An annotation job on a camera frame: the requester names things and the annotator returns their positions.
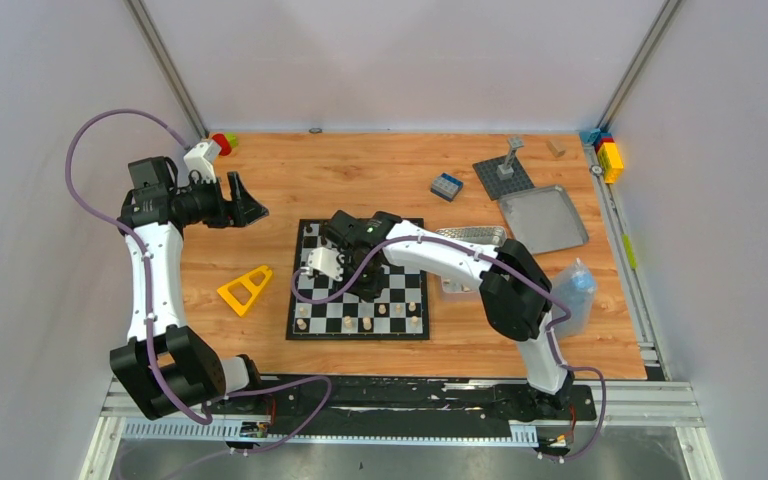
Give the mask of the black white chessboard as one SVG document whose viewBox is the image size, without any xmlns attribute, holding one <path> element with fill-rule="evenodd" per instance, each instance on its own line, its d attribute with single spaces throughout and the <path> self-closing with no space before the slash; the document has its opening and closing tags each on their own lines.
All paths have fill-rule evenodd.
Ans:
<svg viewBox="0 0 768 480">
<path fill-rule="evenodd" d="M 299 220 L 294 270 L 300 269 L 308 253 L 317 247 L 326 245 L 319 233 L 319 227 L 324 224 L 324 219 Z M 288 320 L 286 324 L 285 338 L 287 340 L 428 340 L 430 338 L 430 308 L 428 295 L 428 278 L 424 271 L 407 267 L 384 266 L 387 274 L 385 288 L 381 295 L 372 302 L 360 300 L 357 296 L 345 293 L 334 302 L 328 304 L 312 305 L 301 302 L 293 293 L 290 293 Z M 339 289 L 339 285 L 325 276 L 308 277 L 301 275 L 295 283 L 299 293 L 306 298 L 325 298 Z M 418 311 L 412 315 L 408 311 L 408 304 L 416 302 Z M 387 317 L 376 317 L 377 304 L 388 305 Z M 396 315 L 393 311 L 394 304 L 403 305 L 403 314 Z M 303 318 L 309 324 L 307 332 L 296 329 L 297 308 L 306 305 L 310 315 Z M 344 316 L 355 319 L 356 331 L 352 333 L 342 332 L 342 320 Z M 412 316 L 417 316 L 422 322 L 422 329 L 417 332 L 409 330 L 408 323 Z M 361 332 L 360 325 L 364 317 L 373 318 L 374 331 Z"/>
</svg>

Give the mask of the metal tin box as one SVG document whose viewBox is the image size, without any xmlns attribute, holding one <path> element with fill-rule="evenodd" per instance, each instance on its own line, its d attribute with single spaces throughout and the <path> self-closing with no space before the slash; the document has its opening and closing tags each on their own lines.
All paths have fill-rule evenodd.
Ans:
<svg viewBox="0 0 768 480">
<path fill-rule="evenodd" d="M 502 226 L 467 226 L 442 228 L 437 234 L 450 239 L 468 243 L 501 246 L 508 238 L 507 231 Z M 477 301 L 480 293 L 476 289 L 447 278 L 440 278 L 442 298 L 446 301 L 464 302 Z"/>
</svg>

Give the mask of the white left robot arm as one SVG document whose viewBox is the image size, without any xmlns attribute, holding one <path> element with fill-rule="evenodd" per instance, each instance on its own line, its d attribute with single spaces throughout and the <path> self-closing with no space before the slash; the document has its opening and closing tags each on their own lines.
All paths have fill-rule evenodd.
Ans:
<svg viewBox="0 0 768 480">
<path fill-rule="evenodd" d="M 244 228 L 269 211 L 246 190 L 236 171 L 222 182 L 192 169 L 187 185 L 168 157 L 129 163 L 132 189 L 116 226 L 130 253 L 133 315 L 125 345 L 111 350 L 116 379 L 149 420 L 222 396 L 243 413 L 258 411 L 266 386 L 245 354 L 222 359 L 188 325 L 181 284 L 185 227 Z"/>
</svg>

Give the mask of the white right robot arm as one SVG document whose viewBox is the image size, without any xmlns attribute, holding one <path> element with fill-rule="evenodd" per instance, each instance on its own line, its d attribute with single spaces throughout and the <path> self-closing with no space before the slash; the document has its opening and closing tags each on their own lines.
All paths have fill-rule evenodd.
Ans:
<svg viewBox="0 0 768 480">
<path fill-rule="evenodd" d="M 552 309 L 559 307 L 565 317 L 571 311 L 522 243 L 455 240 L 390 213 L 362 220 L 342 210 L 321 227 L 320 236 L 324 244 L 308 264 L 337 282 L 341 293 L 374 301 L 384 289 L 384 270 L 393 267 L 417 269 L 478 292 L 491 328 L 517 346 L 535 411 L 552 418 L 569 407 L 574 375 L 552 332 Z"/>
</svg>

